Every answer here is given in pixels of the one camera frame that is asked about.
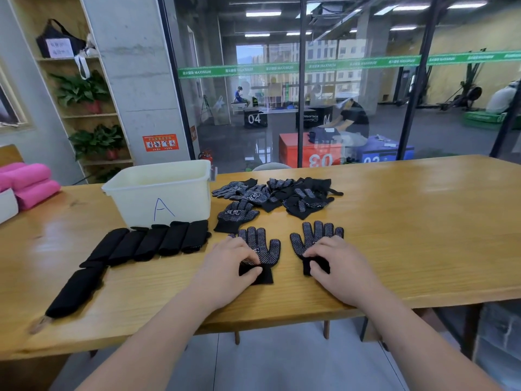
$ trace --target white strap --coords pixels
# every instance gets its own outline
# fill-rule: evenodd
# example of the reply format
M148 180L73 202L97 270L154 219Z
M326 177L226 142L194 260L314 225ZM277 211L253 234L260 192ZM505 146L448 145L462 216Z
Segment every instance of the white strap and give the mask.
M78 66L78 70L80 70L80 76L84 80L89 79L91 77L91 72L88 69L87 61L85 60L83 55L81 55L80 53L77 54L74 57L74 61L76 62L76 65Z

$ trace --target hand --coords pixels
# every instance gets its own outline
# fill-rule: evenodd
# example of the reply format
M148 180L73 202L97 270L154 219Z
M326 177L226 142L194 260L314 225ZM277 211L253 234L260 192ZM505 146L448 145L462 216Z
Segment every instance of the hand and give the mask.
M204 302L210 312L226 306L248 288L262 268L256 267L239 276L239 263L249 259L259 265L259 257L243 239L226 237L215 244L187 289Z
M304 252L304 256L327 259L330 274L311 261L311 276L344 303L361 307L364 299L382 286L365 257L339 236L322 237Z

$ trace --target yellow wall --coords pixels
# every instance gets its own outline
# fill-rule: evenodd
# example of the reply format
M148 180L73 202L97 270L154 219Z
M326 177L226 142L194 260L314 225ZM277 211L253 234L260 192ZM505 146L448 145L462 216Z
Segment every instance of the yellow wall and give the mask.
M390 44L387 54L417 55L420 43L421 36L417 37L412 44L399 47ZM517 8L488 15L469 24L437 28L434 32L430 54L476 52L482 48L486 48L487 51L517 51L521 49L521 5ZM394 74L395 69L388 70ZM465 80L465 74L466 64L434 66L429 78L427 103L436 104L446 101L459 89L459 83ZM496 91L519 78L521 78L521 62L519 61L481 65L475 82L481 86L483 94L475 102L475 107L484 108ZM394 89L390 88L389 85L387 81L382 82L380 93L392 94Z

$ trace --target green stripe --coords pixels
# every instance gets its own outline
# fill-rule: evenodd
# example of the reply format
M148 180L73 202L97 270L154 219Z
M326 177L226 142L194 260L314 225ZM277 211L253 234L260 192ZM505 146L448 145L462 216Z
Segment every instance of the green stripe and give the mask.
M519 61L521 51L467 52L431 55L428 65L457 65L466 63L490 63L498 61ZM306 62L306 72L360 70L369 68L389 68L404 65L419 65L420 56L383 56L360 59L317 60ZM218 78L240 75L297 73L298 62L265 63L251 65L210 65L208 67L179 68L179 78Z

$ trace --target green mat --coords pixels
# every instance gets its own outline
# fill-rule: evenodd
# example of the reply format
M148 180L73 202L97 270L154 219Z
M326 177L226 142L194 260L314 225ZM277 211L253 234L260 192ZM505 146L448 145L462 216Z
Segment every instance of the green mat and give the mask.
M505 116L485 111L469 111L463 114L463 124L473 128L499 130ZM516 118L514 130L521 130L521 116Z

